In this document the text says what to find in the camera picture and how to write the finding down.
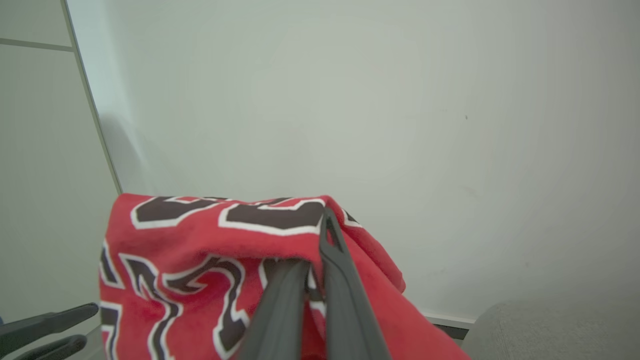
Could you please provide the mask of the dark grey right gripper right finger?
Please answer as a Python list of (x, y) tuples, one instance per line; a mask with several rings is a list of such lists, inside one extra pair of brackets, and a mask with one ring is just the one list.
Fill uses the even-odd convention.
[(333, 210), (325, 207), (318, 250), (329, 360), (390, 360), (391, 354)]

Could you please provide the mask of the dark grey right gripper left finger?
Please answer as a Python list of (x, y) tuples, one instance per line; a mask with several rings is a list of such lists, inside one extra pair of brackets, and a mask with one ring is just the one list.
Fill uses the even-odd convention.
[(309, 263), (279, 260), (265, 272), (266, 287), (238, 349), (239, 360), (300, 360)]

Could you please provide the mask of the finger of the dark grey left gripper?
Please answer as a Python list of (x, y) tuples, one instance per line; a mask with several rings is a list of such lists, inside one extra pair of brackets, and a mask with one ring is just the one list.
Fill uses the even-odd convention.
[[(19, 350), (33, 342), (39, 340), (40, 337), (35, 335), (13, 335), (13, 352)], [(40, 347), (26, 351), (19, 355), (16, 360), (65, 360), (72, 355), (82, 351), (88, 342), (86, 335), (71, 335), (58, 339), (57, 341), (48, 342)]]
[(0, 327), (0, 357), (5, 358), (19, 350), (13, 351), (13, 336), (26, 335), (41, 339), (59, 334), (91, 319), (98, 311), (99, 306), (92, 302), (62, 312), (49, 312), (2, 324)]

